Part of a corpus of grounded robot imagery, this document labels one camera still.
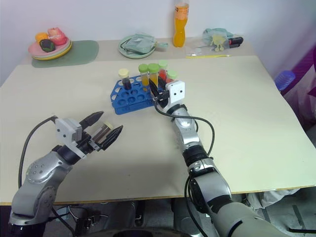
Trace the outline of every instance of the blue object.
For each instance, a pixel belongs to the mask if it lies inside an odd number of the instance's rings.
[[[112,106],[117,115],[126,114],[154,105],[150,86],[143,86],[140,76],[130,78],[132,88],[125,90],[122,80],[118,80],[111,93]]]
[[[283,71],[275,79],[276,87],[279,91],[283,91],[295,79],[295,74],[292,71]]]

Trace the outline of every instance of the yellow plate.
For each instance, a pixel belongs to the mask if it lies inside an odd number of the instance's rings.
[[[71,49],[71,46],[72,46],[72,45],[73,45],[73,43],[72,43],[72,42],[70,42],[69,47],[68,47],[65,51],[61,52],[60,54],[57,54],[57,55],[54,55],[54,56],[48,57],[48,58],[37,58],[37,57],[34,57],[34,56],[32,56],[32,58],[37,59],[37,60],[43,60],[43,61],[47,61],[47,60],[51,60],[51,59],[55,59],[55,58],[59,58],[59,57],[61,57],[61,56],[65,55],[66,53],[68,53],[68,51]]]

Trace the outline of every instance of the orange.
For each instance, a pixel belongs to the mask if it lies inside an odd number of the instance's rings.
[[[48,34],[46,34],[45,32],[37,33],[35,36],[35,40],[37,43],[40,43],[40,41],[44,39],[49,39]]]

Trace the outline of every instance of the pink plate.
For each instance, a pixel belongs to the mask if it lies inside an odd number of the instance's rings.
[[[37,43],[37,42],[34,42],[32,43],[30,46],[29,46],[29,53],[32,55],[32,56],[48,56],[48,55],[51,55],[51,54],[55,54],[57,52],[62,52],[63,50],[65,50],[65,48],[67,48],[67,46],[69,46],[69,39],[67,38],[67,41],[65,44],[63,45],[56,45],[56,49],[54,51],[51,51],[49,53],[46,53],[45,51],[42,50],[42,48],[40,47],[40,45]]]

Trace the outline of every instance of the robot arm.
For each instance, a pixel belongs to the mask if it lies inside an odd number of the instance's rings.
[[[160,94],[163,111],[173,116],[190,116],[182,104],[185,91],[182,81],[166,85],[168,93]],[[208,213],[221,237],[287,237],[269,222],[242,203],[233,202],[224,177],[208,157],[191,118],[174,118],[173,129],[181,145],[181,152],[189,173],[189,189],[197,210]]]
[[[42,236],[57,189],[73,165],[93,151],[107,149],[117,139],[123,126],[111,130],[103,125],[92,136],[84,132],[102,114],[93,113],[81,122],[71,118],[55,120],[57,138],[65,145],[56,146],[27,169],[26,179],[12,201],[12,236]]]

